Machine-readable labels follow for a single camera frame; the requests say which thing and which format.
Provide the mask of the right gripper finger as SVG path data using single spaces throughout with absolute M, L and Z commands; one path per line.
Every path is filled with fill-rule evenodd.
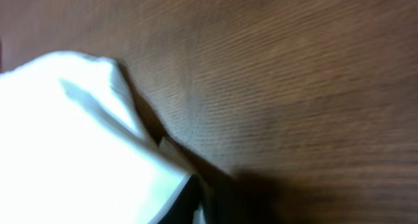
M 192 175 L 158 224 L 192 224 L 201 197 L 200 180 Z

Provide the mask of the white t-shirt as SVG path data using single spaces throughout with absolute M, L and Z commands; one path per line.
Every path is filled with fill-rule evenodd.
M 192 175 L 113 59 L 52 52 L 1 75 L 2 223 L 158 223 Z

